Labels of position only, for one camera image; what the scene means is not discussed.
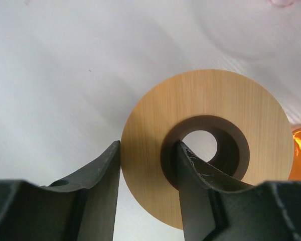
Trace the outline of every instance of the white surface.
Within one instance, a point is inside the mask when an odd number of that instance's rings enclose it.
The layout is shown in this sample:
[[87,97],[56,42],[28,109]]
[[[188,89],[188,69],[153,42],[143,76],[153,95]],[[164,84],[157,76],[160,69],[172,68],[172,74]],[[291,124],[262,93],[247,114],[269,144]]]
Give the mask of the white surface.
[[[153,86],[201,68],[252,78],[300,124],[301,2],[0,0],[0,178],[68,175],[120,139]],[[184,238],[121,178],[119,240]]]

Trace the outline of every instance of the circular ring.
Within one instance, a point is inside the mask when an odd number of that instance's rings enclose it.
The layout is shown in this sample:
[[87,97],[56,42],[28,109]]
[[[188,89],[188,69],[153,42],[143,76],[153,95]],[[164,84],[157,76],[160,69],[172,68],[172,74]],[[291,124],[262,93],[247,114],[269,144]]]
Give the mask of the circular ring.
[[[249,149],[247,170],[238,176],[244,175],[242,181],[256,185],[287,180],[292,167],[289,121],[262,86],[223,70],[196,70],[167,79],[148,92],[130,114],[121,138],[121,166],[139,204],[158,220],[180,229],[179,193],[163,172],[161,151],[171,130],[197,116],[219,117],[244,135],[248,148],[239,141],[243,139],[239,132],[224,130],[243,149],[239,153]],[[178,138],[188,131],[183,130]]]

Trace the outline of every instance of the clear plastic object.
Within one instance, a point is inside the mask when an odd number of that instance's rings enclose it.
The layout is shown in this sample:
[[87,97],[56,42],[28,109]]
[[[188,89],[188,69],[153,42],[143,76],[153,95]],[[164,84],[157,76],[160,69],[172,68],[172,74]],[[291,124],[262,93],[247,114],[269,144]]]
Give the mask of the clear plastic object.
[[297,0],[270,0],[270,2],[277,7],[287,7],[294,4],[296,1]]

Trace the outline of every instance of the brown packing tape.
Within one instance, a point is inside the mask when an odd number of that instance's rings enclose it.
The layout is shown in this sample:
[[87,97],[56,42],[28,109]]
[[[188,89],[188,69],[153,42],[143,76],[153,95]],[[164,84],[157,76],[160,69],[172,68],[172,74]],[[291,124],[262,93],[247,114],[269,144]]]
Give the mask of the brown packing tape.
[[212,130],[211,122],[203,121],[203,125],[183,127],[167,142],[172,130],[197,116],[203,120],[216,116],[231,123],[223,131],[239,147],[240,167],[246,165],[244,173],[235,175],[243,177],[242,181],[256,185],[264,180],[287,180],[292,167],[289,121],[262,86],[223,70],[196,70],[167,79],[148,92],[129,116],[121,138],[121,164],[139,204],[158,220],[180,229],[179,194],[163,173],[161,152],[167,143],[191,131]]

